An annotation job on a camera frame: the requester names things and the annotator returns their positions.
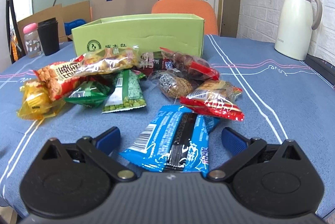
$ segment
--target yellow snack package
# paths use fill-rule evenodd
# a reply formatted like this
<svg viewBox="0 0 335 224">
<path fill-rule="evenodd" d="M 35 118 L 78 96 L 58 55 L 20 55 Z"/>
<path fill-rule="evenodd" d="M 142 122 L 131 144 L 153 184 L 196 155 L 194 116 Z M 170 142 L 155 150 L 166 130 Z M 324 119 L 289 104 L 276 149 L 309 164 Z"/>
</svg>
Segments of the yellow snack package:
<svg viewBox="0 0 335 224">
<path fill-rule="evenodd" d="M 23 93 L 22 106 L 16 114 L 22 119 L 40 120 L 56 116 L 65 104 L 64 100 L 52 102 L 45 83 L 37 79 L 26 81 L 20 92 Z"/>
</svg>

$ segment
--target screw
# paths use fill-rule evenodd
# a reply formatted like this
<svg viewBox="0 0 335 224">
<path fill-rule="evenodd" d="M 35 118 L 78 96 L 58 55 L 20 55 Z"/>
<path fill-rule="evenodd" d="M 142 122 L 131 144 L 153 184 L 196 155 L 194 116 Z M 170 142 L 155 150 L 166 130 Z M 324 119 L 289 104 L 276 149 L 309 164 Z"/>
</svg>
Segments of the screw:
<svg viewBox="0 0 335 224">
<path fill-rule="evenodd" d="M 133 176 L 135 176 L 135 174 L 131 170 L 121 170 L 118 172 L 118 177 L 121 179 L 131 179 Z"/>
<path fill-rule="evenodd" d="M 226 176 L 226 173 L 223 172 L 222 170 L 212 170 L 210 173 L 209 173 L 209 176 L 213 179 L 223 179 L 225 176 Z"/>
</svg>

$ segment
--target blue gripper pad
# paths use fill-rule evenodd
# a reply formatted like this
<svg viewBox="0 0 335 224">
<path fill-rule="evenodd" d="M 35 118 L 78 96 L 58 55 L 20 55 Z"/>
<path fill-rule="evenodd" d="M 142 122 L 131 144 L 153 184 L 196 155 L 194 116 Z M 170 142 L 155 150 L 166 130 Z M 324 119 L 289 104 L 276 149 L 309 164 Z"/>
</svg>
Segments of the blue gripper pad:
<svg viewBox="0 0 335 224">
<path fill-rule="evenodd" d="M 106 130 L 103 134 L 100 134 L 98 137 L 94 138 L 93 145 L 98 149 L 104 152 L 107 155 L 117 148 L 120 145 L 121 134 L 120 130 L 117 127 L 112 127 L 109 130 Z"/>
<path fill-rule="evenodd" d="M 248 147 L 249 142 L 249 139 L 244 138 L 242 135 L 229 127 L 226 127 L 222 130 L 221 140 L 223 147 L 227 149 L 233 156 L 245 150 Z"/>
<path fill-rule="evenodd" d="M 77 19 L 72 22 L 64 23 L 66 36 L 71 35 L 71 29 L 82 26 L 83 24 L 86 24 L 86 21 L 84 19 Z"/>
</svg>

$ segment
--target blue snack wrapper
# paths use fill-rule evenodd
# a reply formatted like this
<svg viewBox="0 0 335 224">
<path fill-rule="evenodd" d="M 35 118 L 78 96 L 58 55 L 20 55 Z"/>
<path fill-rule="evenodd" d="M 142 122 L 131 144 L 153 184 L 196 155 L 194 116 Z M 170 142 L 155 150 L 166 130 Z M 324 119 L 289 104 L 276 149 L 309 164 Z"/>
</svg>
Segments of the blue snack wrapper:
<svg viewBox="0 0 335 224">
<path fill-rule="evenodd" d="M 149 171 L 208 171 L 208 133 L 219 118 L 180 105 L 163 106 L 133 145 L 120 155 Z"/>
</svg>

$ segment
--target green snack package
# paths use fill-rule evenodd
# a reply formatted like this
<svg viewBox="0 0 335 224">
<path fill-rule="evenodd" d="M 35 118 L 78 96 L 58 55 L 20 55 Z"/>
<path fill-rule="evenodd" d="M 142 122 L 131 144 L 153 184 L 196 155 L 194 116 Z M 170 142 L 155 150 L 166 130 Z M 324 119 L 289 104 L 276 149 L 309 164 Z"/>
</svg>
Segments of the green snack package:
<svg viewBox="0 0 335 224">
<path fill-rule="evenodd" d="M 114 79 L 114 92 L 109 96 L 102 113 L 126 111 L 146 106 L 138 76 L 123 70 Z"/>
<path fill-rule="evenodd" d="M 85 81 L 65 101 L 89 108 L 98 107 L 108 97 L 110 90 L 97 81 Z"/>
<path fill-rule="evenodd" d="M 142 78 L 146 77 L 146 75 L 144 73 L 142 73 L 141 71 L 139 71 L 139 70 L 132 69 L 131 71 L 133 73 L 135 73 L 135 75 L 137 75 L 137 78 L 139 80 L 141 80 Z"/>
</svg>

